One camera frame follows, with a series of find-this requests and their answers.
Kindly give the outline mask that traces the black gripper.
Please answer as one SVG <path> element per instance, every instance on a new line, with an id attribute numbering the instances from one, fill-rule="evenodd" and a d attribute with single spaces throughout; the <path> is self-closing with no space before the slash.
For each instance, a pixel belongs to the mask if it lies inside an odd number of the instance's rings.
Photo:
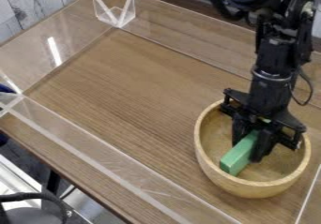
<path id="1" fill-rule="evenodd" d="M 291 115 L 289 105 L 293 87 L 301 71 L 269 73 L 251 70 L 250 91 L 226 88 L 221 112 L 231 118 L 231 145 L 237 145 L 251 133 L 258 131 L 250 161 L 259 163 L 278 143 L 295 150 L 299 146 L 306 126 Z"/>

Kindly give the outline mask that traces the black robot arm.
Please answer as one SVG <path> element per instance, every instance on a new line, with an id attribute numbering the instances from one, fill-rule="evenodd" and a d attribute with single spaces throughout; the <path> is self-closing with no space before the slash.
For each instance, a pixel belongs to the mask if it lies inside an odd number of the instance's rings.
<path id="1" fill-rule="evenodd" d="M 250 91 L 227 88 L 221 111 L 231 117 L 231 142 L 251 131 L 257 139 L 250 161 L 267 156 L 274 145 L 299 147 L 306 126 L 289 112 L 297 101 L 294 86 L 307 76 L 302 66 L 311 60 L 314 0 L 210 0 L 221 15 L 233 20 L 255 17 L 255 54 Z M 297 101 L 305 106 L 306 101 Z"/>

